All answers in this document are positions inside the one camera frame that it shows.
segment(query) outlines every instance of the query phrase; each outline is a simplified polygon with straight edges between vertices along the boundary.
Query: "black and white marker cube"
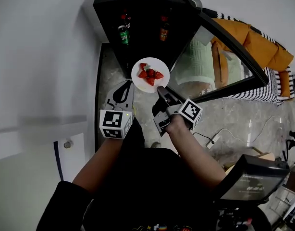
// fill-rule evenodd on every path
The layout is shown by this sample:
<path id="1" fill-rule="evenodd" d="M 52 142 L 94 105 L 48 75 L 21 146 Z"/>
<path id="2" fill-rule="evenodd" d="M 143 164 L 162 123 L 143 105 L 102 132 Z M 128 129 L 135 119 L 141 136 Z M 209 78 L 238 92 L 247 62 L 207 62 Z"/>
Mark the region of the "black and white marker cube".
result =
<path id="1" fill-rule="evenodd" d="M 201 119 L 202 108 L 190 99 L 187 99 L 178 113 L 192 123 L 193 130 Z"/>
<path id="2" fill-rule="evenodd" d="M 124 139 L 132 123 L 132 112 L 116 110 L 100 111 L 99 129 L 105 138 Z"/>

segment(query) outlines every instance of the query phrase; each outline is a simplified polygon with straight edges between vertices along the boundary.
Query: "tiled floor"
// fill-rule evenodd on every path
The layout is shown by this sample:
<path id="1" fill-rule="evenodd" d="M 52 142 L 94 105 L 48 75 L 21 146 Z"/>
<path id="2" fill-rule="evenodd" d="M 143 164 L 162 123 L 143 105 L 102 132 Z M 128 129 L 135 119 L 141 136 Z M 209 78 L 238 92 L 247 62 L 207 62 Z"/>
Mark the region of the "tiled floor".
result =
<path id="1" fill-rule="evenodd" d="M 108 91 L 124 80 L 125 77 L 112 49 L 106 46 L 99 83 L 99 109 L 103 107 Z M 146 147 L 150 147 L 153 142 L 159 141 L 162 147 L 176 152 L 169 136 L 165 134 L 161 138 L 155 127 L 152 106 L 157 99 L 157 93 L 145 93 L 135 88 L 136 118 L 142 126 Z M 226 128 L 241 140 L 233 138 L 226 130 L 220 133 L 220 139 L 209 152 L 221 164 L 236 161 L 242 154 L 255 155 L 253 150 L 248 149 L 249 146 L 254 146 L 262 152 L 272 152 L 278 157 L 285 149 L 285 140 L 288 138 L 289 131 L 295 131 L 295 99 L 291 102 L 285 102 L 279 107 L 271 103 L 226 98 L 200 103 L 199 105 L 203 108 L 203 115 L 195 132 L 212 137 L 220 129 Z M 99 134 L 98 137 L 99 141 L 102 141 L 102 135 Z M 195 135 L 195 137 L 202 146 L 209 141 L 200 135 Z M 291 150 L 289 158 L 295 161 L 295 148 Z M 270 199 L 270 203 L 274 204 L 274 202 L 275 198 L 273 197 Z M 270 220 L 275 221 L 277 216 L 272 211 L 268 211 L 269 207 L 266 204 L 262 208 L 266 210 Z"/>

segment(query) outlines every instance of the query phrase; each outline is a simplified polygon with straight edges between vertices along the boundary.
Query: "plate of strawberries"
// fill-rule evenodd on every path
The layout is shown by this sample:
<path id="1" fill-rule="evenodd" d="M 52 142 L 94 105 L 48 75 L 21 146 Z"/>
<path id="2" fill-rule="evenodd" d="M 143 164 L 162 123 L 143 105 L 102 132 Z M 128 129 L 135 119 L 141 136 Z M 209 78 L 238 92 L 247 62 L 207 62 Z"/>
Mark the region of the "plate of strawberries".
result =
<path id="1" fill-rule="evenodd" d="M 167 65 L 157 58 L 143 58 L 136 62 L 132 69 L 133 83 L 145 92 L 157 92 L 157 87 L 166 87 L 169 79 L 170 72 Z"/>

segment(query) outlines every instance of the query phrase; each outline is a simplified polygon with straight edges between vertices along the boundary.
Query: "white plate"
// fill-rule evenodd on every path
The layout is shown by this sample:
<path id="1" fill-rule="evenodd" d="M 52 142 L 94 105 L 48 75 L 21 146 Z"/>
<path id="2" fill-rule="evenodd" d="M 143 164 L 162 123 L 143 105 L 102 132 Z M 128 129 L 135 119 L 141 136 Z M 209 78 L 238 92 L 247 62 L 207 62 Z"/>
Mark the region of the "white plate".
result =
<path id="1" fill-rule="evenodd" d="M 140 68 L 141 63 L 148 64 L 155 71 L 161 72 L 163 74 L 163 78 L 156 79 L 155 84 L 153 86 L 148 84 L 146 79 L 139 78 L 138 75 L 142 71 L 141 68 Z M 170 79 L 170 72 L 169 72 L 169 69 L 168 69 L 167 65 L 163 61 L 161 61 L 161 60 L 159 60 L 157 58 L 153 58 L 153 57 L 143 58 L 140 61 L 136 62 L 136 64 L 134 65 L 134 67 L 132 69 L 133 83 L 140 90 L 148 92 L 148 93 L 157 92 L 157 87 L 158 86 L 166 87 L 167 84 L 169 83 L 169 79 Z"/>

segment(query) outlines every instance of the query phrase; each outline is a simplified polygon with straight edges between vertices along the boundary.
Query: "strawberry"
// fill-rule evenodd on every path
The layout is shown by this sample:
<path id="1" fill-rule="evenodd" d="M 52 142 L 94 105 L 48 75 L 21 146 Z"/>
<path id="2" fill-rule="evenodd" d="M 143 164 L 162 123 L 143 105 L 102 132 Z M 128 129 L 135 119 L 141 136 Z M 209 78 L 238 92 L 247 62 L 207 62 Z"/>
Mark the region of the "strawberry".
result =
<path id="1" fill-rule="evenodd" d="M 154 74 L 155 74 L 155 71 L 153 69 L 148 69 L 147 70 L 147 76 L 149 76 L 150 78 L 154 78 Z"/>
<path id="2" fill-rule="evenodd" d="M 155 73 L 155 79 L 161 79 L 161 78 L 163 78 L 163 74 L 161 73 L 161 72 L 156 72 Z"/>
<path id="3" fill-rule="evenodd" d="M 154 85 L 155 79 L 154 78 L 146 78 L 147 83 L 150 84 L 151 86 Z"/>
<path id="4" fill-rule="evenodd" d="M 140 68 L 142 69 L 142 70 L 144 70 L 144 67 L 146 66 L 147 64 L 140 64 Z"/>
<path id="5" fill-rule="evenodd" d="M 139 78 L 146 78 L 148 77 L 148 74 L 146 73 L 146 71 L 142 70 L 141 73 L 138 75 Z"/>

